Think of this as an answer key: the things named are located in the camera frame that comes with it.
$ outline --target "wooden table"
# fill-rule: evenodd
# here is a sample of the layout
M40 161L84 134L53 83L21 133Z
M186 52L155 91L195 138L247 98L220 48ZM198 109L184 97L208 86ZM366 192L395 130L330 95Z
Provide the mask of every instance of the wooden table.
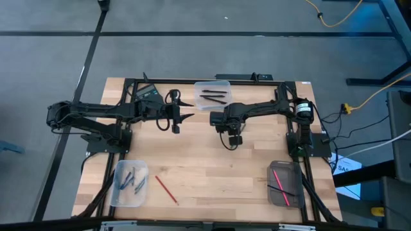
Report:
M115 105L123 90L124 78L108 78L101 103ZM156 84L164 97L170 89L181 91L181 100L195 105L194 86ZM296 82L301 98L314 100L309 82ZM273 86L231 86L234 102L259 103L274 98ZM267 200L267 167L273 160L292 161L288 156L286 117L268 115L247 120L244 143L235 151L226 150L215 127L209 125L209 111L182 107L182 114L195 113L180 125L180 134L160 131L155 121L132 126L133 137L127 160L143 160L149 168L148 196L139 208L116 209L121 219L162 219L183 221L255 221L299 223L299 209L278 207ZM101 123L115 123L99 119ZM315 117L311 126L320 132ZM81 213L101 188L107 154L90 158L84 166L73 215ZM310 158L315 189L326 207L341 219L340 207L329 166L321 158ZM176 205L154 178L158 175L179 202ZM105 215L109 209L109 193ZM311 201L305 192L309 219Z

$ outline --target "floor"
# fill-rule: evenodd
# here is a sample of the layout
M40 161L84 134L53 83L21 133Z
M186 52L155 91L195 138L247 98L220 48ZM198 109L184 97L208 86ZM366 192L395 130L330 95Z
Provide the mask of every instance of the floor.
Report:
M330 23L355 3L313 1ZM94 31L95 0L4 0L0 31ZM327 29L303 0L115 0L103 31L381 31L390 28L377 4L364 3L341 26ZM0 155L0 223L29 221L58 136L46 126L47 106L71 100L91 37L0 36L0 140L26 149ZM101 37L81 100L100 102L107 77L213 78L218 73L269 73L312 82L322 116L339 104L359 105L376 87L348 87L346 78L381 78L405 62L393 38ZM388 112L381 93L343 118L342 134ZM335 134L337 124L328 126ZM388 121L356 132L339 146L390 137ZM68 218L85 157L85 141L70 136L45 219ZM358 150L352 148L342 154ZM392 159L389 146L354 156L368 166ZM370 189L364 189L366 196ZM344 219L353 216L344 213Z

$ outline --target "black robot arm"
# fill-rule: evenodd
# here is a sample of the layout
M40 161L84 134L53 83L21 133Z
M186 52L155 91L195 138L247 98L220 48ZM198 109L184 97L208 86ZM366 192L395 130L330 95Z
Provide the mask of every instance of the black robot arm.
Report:
M278 86L278 92L282 92L285 85ZM210 125L216 127L220 135L228 132L231 146L238 146L243 143L241 133L241 123L250 117L267 116L280 114L299 125L299 145L311 145L310 124L313 122L313 104L311 101L302 98L287 99L286 96L278 94L277 100L264 103L254 103L245 105L243 103L232 103L224 108L223 112L210 113Z
M87 117L121 119L122 122L132 124L139 121L156 120L160 130L166 131L170 127L173 133L180 133L178 124L193 114L180 115L180 106L192 106L180 100L180 92L171 90L171 102L164 102L154 85L149 85L137 91L137 99L131 103L117 105L99 105L91 103L72 103L62 101L48 107L47 125L51 131L71 126L90 132L82 138L89 142L87 151L90 152L127 152L130 147L130 130L122 129L120 124L103 124ZM167 126L159 126L159 120L166 119Z

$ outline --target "red pencil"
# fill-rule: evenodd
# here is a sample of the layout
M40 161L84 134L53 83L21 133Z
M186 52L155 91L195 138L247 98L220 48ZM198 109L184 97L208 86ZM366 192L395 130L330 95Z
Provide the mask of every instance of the red pencil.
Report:
M166 188L166 186L161 182L160 178L158 176L155 176L155 178L159 181L159 183L161 184L161 186L164 188L164 190L170 195L170 197L173 199L173 201L179 205L179 203L177 202L177 200L174 198L174 196L171 194L171 192L169 192L169 190Z
M277 180L278 186L280 187L281 190L284 190L283 186L281 185L280 179L277 176L276 171L274 169L272 171L274 173L275 179ZM290 203L288 203L288 199L287 199L287 196L286 196L285 192L283 192L283 196L284 196L284 200L285 200L285 203L287 204L287 206L290 206Z

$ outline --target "clear plastic container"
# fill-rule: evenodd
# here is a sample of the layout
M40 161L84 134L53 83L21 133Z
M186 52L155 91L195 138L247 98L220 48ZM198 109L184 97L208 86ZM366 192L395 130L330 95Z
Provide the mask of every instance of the clear plastic container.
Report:
M218 110L223 109L232 103L231 98L231 86L230 82L226 80L222 81L200 81L194 84L195 90L195 104L199 110ZM203 92L203 90L217 90L226 93L214 93L214 92ZM211 101L201 97L200 95L223 95L224 98L213 98L220 101L226 102L226 104L221 104L219 102Z
M130 181L133 172L134 182ZM142 186L136 193L136 188L140 183L142 183ZM114 172L110 205L114 207L138 207L146 200L147 187L148 167L146 162L142 160L120 160Z

